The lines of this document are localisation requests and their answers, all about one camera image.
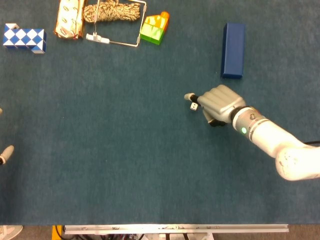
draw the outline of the lego block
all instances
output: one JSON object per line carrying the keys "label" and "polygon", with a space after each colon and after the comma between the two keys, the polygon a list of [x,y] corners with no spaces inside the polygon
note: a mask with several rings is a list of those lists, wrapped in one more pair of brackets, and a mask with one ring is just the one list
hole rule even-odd
{"label": "lego block", "polygon": [[221,76],[241,79],[244,73],[246,26],[241,23],[227,23],[223,33]]}
{"label": "lego block", "polygon": [[169,18],[169,13],[163,11],[161,15],[147,16],[144,22],[166,31],[168,27]]}
{"label": "lego block", "polygon": [[161,15],[147,16],[140,31],[140,38],[160,45],[169,22],[169,13],[163,11]]}
{"label": "lego block", "polygon": [[140,38],[159,45],[164,37],[164,32],[159,27],[144,23],[140,31]]}
{"label": "lego block", "polygon": [[41,28],[19,28],[15,23],[4,26],[3,46],[6,48],[31,49],[35,54],[46,52],[47,34]]}

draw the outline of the toy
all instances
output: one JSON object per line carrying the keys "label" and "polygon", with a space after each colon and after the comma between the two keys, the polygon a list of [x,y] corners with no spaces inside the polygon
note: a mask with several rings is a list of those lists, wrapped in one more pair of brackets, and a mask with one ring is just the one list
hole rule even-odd
{"label": "toy", "polygon": [[221,76],[241,79],[244,74],[246,26],[241,23],[227,23],[223,32]]}
{"label": "toy", "polygon": [[[147,11],[147,3],[145,1],[141,1],[141,0],[129,0],[131,2],[135,2],[135,3],[139,3],[139,4],[144,4],[143,5],[143,13],[142,13],[142,20],[141,20],[141,24],[140,24],[140,30],[142,27],[142,23],[144,21],[145,18],[145,13]],[[139,43],[140,43],[140,30],[139,30],[139,35],[136,38],[136,43],[135,44],[131,44],[131,43],[126,43],[126,42],[119,42],[119,41],[111,41],[109,38],[106,37],[102,37],[100,35],[97,34],[97,21],[99,19],[99,9],[100,9],[100,0],[97,0],[97,4],[98,7],[96,8],[95,14],[94,14],[94,21],[93,21],[93,33],[89,34],[87,33],[85,38],[89,41],[93,41],[93,42],[97,42],[97,43],[102,43],[102,44],[119,44],[119,45],[124,45],[124,46],[128,46],[128,47],[138,47]]]}
{"label": "toy", "polygon": [[167,30],[170,14],[163,11],[161,15],[147,16],[140,31],[140,37],[148,42],[160,45]]}
{"label": "toy", "polygon": [[0,165],[5,164],[14,152],[15,147],[10,145],[0,154]]}
{"label": "toy", "polygon": [[34,54],[46,52],[47,34],[44,29],[19,28],[16,23],[4,25],[3,46],[8,49],[30,49]]}
{"label": "toy", "polygon": [[60,0],[53,33],[62,39],[78,39],[84,35],[84,8],[87,0]]}

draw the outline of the white shoe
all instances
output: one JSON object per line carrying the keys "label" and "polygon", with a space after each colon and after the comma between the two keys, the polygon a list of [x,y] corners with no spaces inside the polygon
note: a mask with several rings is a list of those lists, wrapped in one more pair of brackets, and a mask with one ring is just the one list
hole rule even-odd
{"label": "white shoe", "polygon": [[13,239],[21,232],[22,228],[21,225],[0,225],[0,240]]}

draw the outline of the rope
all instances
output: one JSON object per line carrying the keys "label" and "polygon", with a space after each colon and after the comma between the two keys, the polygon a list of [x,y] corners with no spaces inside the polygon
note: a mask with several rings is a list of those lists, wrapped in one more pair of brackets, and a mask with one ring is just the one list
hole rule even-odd
{"label": "rope", "polygon": [[[84,19],[88,23],[93,23],[95,19],[97,4],[88,5],[84,8]],[[139,3],[119,3],[119,0],[106,0],[99,4],[98,22],[101,21],[135,21],[140,18]]]}

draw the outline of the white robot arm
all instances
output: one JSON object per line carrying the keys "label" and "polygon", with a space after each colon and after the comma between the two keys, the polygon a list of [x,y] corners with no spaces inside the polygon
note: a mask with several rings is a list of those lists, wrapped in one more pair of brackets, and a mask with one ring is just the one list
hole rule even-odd
{"label": "white robot arm", "polygon": [[211,126],[232,123],[237,132],[275,158],[276,169],[284,179],[320,177],[320,147],[302,143],[253,107],[246,106],[243,98],[227,86],[219,85],[199,97],[188,93],[184,99],[192,102],[192,110],[200,105]]}
{"label": "white robot arm", "polygon": [[10,158],[12,153],[14,152],[14,146],[8,146],[1,154],[0,154],[0,165],[5,164],[6,161]]}

